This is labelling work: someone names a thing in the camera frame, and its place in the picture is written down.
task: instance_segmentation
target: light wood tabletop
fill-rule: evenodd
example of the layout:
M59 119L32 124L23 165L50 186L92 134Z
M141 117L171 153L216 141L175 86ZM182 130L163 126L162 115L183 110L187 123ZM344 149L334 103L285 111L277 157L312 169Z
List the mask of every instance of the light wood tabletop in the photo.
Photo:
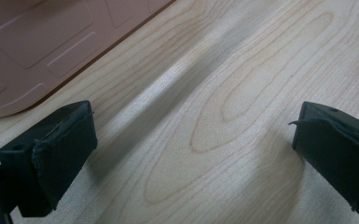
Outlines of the light wood tabletop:
M82 100L97 149L56 211L15 223L359 223L288 125L304 101L359 118L359 1L177 0L0 119L0 147Z

